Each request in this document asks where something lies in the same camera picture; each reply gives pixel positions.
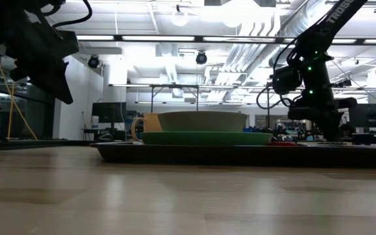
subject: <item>security camera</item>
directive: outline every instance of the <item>security camera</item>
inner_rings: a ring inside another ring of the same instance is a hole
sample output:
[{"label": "security camera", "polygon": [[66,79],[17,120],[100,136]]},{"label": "security camera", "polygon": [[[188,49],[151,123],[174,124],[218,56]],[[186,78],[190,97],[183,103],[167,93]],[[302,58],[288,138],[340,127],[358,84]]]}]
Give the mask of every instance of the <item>security camera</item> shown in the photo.
[{"label": "security camera", "polygon": [[207,63],[207,56],[205,52],[199,52],[195,59],[198,65],[203,65]]},{"label": "security camera", "polygon": [[92,69],[97,69],[101,66],[101,61],[98,59],[98,55],[91,55],[91,58],[88,61],[88,66]]}]

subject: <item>table surface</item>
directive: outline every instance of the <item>table surface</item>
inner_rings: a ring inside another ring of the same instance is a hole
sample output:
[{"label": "table surface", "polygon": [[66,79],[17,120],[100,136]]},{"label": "table surface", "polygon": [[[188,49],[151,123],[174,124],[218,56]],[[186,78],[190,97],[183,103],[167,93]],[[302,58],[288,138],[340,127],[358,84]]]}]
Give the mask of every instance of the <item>table surface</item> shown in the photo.
[{"label": "table surface", "polygon": [[86,147],[0,151],[0,234],[372,235],[376,169],[109,164]]}]

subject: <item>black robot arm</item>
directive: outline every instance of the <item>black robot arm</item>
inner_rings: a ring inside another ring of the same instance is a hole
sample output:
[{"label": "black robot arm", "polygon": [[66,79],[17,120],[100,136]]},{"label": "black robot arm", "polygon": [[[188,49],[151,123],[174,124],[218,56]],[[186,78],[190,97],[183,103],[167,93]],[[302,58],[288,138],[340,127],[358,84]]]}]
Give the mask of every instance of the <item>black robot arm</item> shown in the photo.
[{"label": "black robot arm", "polygon": [[337,32],[368,0],[340,0],[319,21],[296,37],[295,48],[288,55],[288,66],[275,69],[274,91],[286,95],[304,83],[305,89],[296,101],[290,101],[289,119],[314,121],[325,139],[337,138],[342,113],[338,108],[356,106],[355,99],[335,100],[326,62],[332,60],[326,51]]}]

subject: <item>yellow mug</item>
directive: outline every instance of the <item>yellow mug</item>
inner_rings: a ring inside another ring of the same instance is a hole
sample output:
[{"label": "yellow mug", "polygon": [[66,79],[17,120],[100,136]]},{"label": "yellow mug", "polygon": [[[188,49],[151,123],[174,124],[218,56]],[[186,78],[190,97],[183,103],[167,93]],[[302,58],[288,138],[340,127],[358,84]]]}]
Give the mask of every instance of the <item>yellow mug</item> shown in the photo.
[{"label": "yellow mug", "polygon": [[144,117],[136,117],[133,119],[133,123],[131,124],[131,136],[136,141],[142,141],[141,139],[137,138],[136,135],[136,126],[139,121],[143,121],[143,132],[154,132],[154,131],[162,131],[161,123],[159,123],[159,119],[157,118],[158,114],[144,114]]}]

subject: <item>yellow cable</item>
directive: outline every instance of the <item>yellow cable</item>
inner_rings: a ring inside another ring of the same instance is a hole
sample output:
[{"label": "yellow cable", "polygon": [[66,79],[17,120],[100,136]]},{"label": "yellow cable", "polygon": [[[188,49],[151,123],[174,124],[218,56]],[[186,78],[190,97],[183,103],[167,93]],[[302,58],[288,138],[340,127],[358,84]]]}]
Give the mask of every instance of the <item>yellow cable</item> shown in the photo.
[{"label": "yellow cable", "polygon": [[4,78],[5,87],[7,88],[7,91],[8,91],[8,93],[9,93],[9,95],[11,96],[11,100],[13,101],[14,105],[16,106],[16,108],[17,108],[17,110],[18,110],[18,113],[20,114],[20,116],[21,116],[21,118],[23,119],[25,125],[27,126],[27,128],[29,129],[29,131],[31,132],[31,134],[33,135],[34,139],[37,140],[36,135],[34,134],[33,130],[31,130],[31,128],[30,128],[30,126],[29,126],[27,120],[25,120],[25,118],[24,118],[24,116],[23,116],[23,114],[22,114],[22,112],[21,112],[21,110],[20,110],[20,107],[18,107],[16,101],[14,100],[14,94],[11,93],[10,88],[8,87],[7,79],[5,78],[5,74],[4,74],[3,68],[2,68],[2,66],[1,66],[1,62],[0,62],[0,72],[1,72],[1,75],[3,76],[3,78]]},{"label": "yellow cable", "polygon": [[[15,84],[16,84],[15,82],[12,83],[11,94],[14,94]],[[7,136],[8,140],[10,140],[10,136],[11,136],[12,108],[14,108],[14,99],[13,99],[13,97],[11,97],[10,119],[9,119],[9,123],[8,123],[8,136]]]}]

